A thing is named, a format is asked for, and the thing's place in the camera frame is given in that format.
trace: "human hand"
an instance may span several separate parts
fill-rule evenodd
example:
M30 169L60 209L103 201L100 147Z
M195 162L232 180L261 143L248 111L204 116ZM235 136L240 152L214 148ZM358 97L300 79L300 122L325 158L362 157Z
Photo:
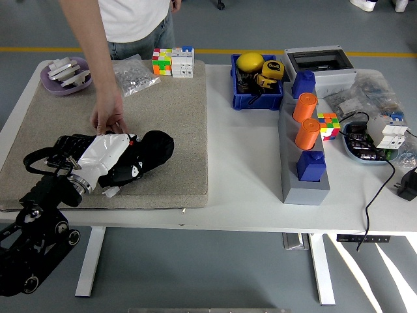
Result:
M171 0L171 11L172 13L176 13L181 8L181 0Z
M90 117L90 122L97 129L97 135L103 135L107 130L116 134L128 132L123 120L122 95L117 86L103 88L96 92L96 105Z

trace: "gray base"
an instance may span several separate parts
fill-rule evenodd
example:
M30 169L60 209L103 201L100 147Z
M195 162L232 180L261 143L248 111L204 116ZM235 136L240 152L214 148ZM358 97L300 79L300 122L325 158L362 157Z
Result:
M300 123L293 119L296 100L289 97L291 84L284 84L284 94L280 109L280 119L278 120L283 202L285 204L320 205L330 191L327 171L324 171L318 182L298 180L296 164L302 150L295 144ZM316 111L313 112L313 118L317 118ZM317 137L312 150L324 152L320 136Z
M150 70L150 60L143 62ZM117 210L204 207L208 200L207 92L205 64L196 60L193 78L160 76L161 82L123 99L124 120L142 138L161 130L175 142L173 156L162 166L127 184L112 198L97 186L81 205L66 210ZM39 83L27 114L0 171L0 211L19 211L19 199L40 179L26 171L29 153L51 147L59 136L94 135L89 115L96 100L94 84L58 97Z

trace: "purple bowl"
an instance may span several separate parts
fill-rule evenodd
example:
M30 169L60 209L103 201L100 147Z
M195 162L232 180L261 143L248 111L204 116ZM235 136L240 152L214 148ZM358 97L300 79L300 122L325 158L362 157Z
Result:
M88 66L86 60L84 60L81 57L70 57L70 60L77 61L77 64L79 65L79 70L76 71L76 74L79 74L82 71L89 69L89 66ZM80 91L80 90L90 86L91 82L93 81L91 79L91 75L88 74L85 77L85 81L82 85L79 85L79 86L68 85L68 86L65 86L65 87L61 87L61 84L62 84L61 82L59 82L57 80L50 80L49 75L48 75L49 71L50 71L50 68L45 67L42 70L42 72L40 72L40 81L42 82L42 84L44 85L46 90L48 90L51 94L53 94L55 96L66 96L66 95L69 95L71 93L76 93L77 91Z

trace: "blue plastic bin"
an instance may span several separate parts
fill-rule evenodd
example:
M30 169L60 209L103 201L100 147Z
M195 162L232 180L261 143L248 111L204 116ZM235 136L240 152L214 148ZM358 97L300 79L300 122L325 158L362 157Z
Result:
M236 60L240 54L232 54L231 62L232 69L230 75L233 78L233 102L232 108L235 110L241 109L270 109L278 110L283 98L282 82L278 81L275 93L262 94L253 104L249 105L249 101L255 96L250 93L239 93L237 90L237 78L236 78ZM276 60L275 55L263 54L265 61Z

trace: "rubik's cube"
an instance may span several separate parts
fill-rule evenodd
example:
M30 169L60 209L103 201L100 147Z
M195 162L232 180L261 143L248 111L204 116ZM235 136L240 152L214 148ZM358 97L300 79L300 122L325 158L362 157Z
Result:
M152 67L155 75L172 75L172 49L154 49Z
M323 141L333 140L339 133L340 124L336 113L318 113L320 135Z

